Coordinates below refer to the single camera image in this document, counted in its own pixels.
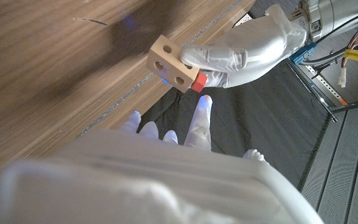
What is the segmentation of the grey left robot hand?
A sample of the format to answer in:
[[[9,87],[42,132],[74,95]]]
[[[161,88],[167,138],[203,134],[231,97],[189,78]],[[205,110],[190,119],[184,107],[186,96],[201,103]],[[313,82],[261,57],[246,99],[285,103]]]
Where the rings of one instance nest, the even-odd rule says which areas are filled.
[[[235,26],[209,45],[180,50],[180,62],[198,67],[206,87],[231,88],[252,82],[304,46],[307,32],[290,21],[281,5],[263,17]]]

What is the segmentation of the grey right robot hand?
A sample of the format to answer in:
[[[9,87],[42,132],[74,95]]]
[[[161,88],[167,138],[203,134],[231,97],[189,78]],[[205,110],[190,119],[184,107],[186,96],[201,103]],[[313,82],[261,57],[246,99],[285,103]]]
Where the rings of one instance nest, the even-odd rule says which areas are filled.
[[[202,96],[184,144],[134,112],[0,173],[0,223],[321,223],[256,150],[211,150],[212,99]]]

